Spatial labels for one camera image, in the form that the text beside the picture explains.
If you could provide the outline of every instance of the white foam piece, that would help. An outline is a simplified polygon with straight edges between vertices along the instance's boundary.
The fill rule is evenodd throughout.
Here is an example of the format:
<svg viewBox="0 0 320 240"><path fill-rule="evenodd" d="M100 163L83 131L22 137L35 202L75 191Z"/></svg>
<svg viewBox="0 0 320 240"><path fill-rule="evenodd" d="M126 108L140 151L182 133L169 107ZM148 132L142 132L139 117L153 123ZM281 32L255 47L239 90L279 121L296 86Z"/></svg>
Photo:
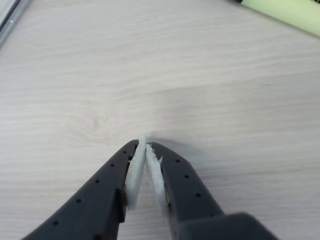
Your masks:
<svg viewBox="0 0 320 240"><path fill-rule="evenodd" d="M165 183L161 173L162 158L157 159L155 151L153 150L150 144L146 145L145 158L146 158L146 165L145 165L146 173L152 183L156 201L159 207L161 208L162 214L166 215L167 201L166 201L166 193L165 193Z"/></svg>
<svg viewBox="0 0 320 240"><path fill-rule="evenodd" d="M139 138L139 144L128 168L125 187L128 210L134 210L137 205L138 194L144 176L146 162L146 137Z"/></svg>

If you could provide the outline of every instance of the hole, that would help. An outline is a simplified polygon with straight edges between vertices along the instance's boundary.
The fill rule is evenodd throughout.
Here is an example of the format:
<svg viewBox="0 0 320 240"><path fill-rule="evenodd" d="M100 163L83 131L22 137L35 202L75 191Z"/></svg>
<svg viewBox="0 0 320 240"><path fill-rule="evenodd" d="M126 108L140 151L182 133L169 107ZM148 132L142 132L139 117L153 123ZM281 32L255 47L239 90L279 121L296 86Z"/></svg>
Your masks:
<svg viewBox="0 0 320 240"><path fill-rule="evenodd" d="M102 240L102 235L100 234L94 235L93 240Z"/></svg>

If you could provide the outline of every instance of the yellow-green marker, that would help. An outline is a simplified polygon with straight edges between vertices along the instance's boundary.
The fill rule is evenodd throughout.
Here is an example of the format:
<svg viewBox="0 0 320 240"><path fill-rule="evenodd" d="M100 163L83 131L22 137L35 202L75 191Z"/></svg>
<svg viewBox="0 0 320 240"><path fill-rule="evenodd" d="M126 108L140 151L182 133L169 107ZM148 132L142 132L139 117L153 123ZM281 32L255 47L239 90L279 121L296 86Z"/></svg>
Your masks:
<svg viewBox="0 0 320 240"><path fill-rule="evenodd" d="M320 0L236 0L320 37Z"/></svg>

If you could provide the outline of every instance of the white fibrous material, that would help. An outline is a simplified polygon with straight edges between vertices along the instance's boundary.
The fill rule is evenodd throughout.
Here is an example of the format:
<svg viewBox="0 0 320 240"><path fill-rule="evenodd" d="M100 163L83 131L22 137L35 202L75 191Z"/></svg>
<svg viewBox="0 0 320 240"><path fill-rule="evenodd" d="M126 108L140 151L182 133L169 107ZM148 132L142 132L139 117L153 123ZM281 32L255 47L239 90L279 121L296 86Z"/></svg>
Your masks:
<svg viewBox="0 0 320 240"><path fill-rule="evenodd" d="M161 208L162 214L167 213L167 201L165 193L164 178L161 173L162 158L157 159L157 156L150 144L146 145L146 173L152 183L156 201Z"/></svg>
<svg viewBox="0 0 320 240"><path fill-rule="evenodd" d="M138 194L145 170L146 137L139 138L139 144L128 168L125 187L128 210L134 210L137 205Z"/></svg>

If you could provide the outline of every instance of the table surface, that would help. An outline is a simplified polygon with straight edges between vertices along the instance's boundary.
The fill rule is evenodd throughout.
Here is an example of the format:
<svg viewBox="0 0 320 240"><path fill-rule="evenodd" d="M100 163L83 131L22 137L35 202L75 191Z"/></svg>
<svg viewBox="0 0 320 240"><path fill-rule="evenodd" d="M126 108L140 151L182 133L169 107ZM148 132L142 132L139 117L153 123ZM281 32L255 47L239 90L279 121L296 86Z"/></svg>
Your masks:
<svg viewBox="0 0 320 240"><path fill-rule="evenodd" d="M149 134L226 213L318 240L319 46L228 0L33 1L0 50L0 239ZM171 239L147 179L118 239Z"/></svg>

